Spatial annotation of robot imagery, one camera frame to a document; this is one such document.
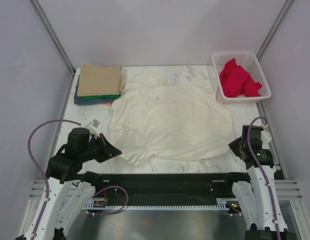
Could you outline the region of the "cream white t shirt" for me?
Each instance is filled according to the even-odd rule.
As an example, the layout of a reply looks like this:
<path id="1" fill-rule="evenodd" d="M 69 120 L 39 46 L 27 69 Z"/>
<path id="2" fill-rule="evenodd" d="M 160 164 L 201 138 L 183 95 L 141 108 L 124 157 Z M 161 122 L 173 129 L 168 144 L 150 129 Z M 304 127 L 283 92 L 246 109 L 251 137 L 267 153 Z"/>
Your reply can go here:
<path id="1" fill-rule="evenodd" d="M 124 85 L 112 103 L 110 142 L 134 166 L 154 157 L 203 160 L 228 151 L 234 139 L 229 110 L 215 91 L 193 84 L 169 84 L 144 69 Z"/>

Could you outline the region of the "white plastic laundry basket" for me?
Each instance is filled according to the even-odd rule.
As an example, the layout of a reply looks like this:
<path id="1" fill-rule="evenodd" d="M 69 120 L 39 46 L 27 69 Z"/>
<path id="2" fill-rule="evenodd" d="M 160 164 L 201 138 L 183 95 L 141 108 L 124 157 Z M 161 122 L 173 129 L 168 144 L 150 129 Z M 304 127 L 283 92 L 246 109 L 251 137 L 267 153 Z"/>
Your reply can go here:
<path id="1" fill-rule="evenodd" d="M 256 83 L 260 83 L 262 85 L 261 89 L 258 90 L 261 96 L 245 97 L 241 95 L 232 98 L 225 96 L 222 90 L 219 75 L 224 69 L 226 63 L 232 59 L 235 59 L 236 63 L 242 66 Z M 217 76 L 217 83 L 221 95 L 221 100 L 224 104 L 252 104 L 271 97 L 271 90 L 255 54 L 247 51 L 215 53 L 212 55 L 212 62 L 215 74 Z"/>

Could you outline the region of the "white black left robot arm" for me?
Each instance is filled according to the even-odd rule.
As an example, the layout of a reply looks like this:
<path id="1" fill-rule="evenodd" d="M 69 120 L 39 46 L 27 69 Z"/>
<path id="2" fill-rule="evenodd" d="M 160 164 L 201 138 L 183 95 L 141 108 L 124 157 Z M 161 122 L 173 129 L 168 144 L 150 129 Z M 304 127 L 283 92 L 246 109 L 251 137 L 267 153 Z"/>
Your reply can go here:
<path id="1" fill-rule="evenodd" d="M 92 127 L 76 127 L 68 134 L 49 162 L 45 188 L 29 229 L 20 240 L 65 240 L 75 219 L 93 196 L 104 192 L 100 174 L 81 174 L 83 164 L 95 160 L 103 163 L 121 155 L 102 133 Z"/>

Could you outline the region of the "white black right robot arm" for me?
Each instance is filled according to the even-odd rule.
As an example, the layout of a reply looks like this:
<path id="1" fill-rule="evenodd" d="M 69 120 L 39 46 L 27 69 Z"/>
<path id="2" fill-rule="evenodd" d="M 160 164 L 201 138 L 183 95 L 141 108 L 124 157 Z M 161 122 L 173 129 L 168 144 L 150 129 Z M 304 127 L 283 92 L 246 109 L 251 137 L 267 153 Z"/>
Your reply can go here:
<path id="1" fill-rule="evenodd" d="M 241 137 L 228 146 L 236 157 L 244 161 L 248 180 L 240 179 L 237 172 L 229 175 L 224 191 L 236 197 L 245 219 L 246 240 L 295 240 L 282 216 L 275 189 L 273 155 L 263 148 L 263 128 L 244 125 Z"/>

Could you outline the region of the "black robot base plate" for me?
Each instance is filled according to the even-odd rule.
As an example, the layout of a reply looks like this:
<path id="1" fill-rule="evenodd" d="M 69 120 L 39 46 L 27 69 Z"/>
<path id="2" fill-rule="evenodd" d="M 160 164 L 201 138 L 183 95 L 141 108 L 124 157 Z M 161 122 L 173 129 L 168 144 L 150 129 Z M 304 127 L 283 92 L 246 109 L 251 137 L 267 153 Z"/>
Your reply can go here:
<path id="1" fill-rule="evenodd" d="M 96 192 L 109 186 L 107 201 L 114 205 L 195 205 L 217 203 L 217 199 L 233 199 L 229 173 L 167 173 L 167 174 L 101 174 Z M 238 172 L 241 180 L 248 174 Z"/>

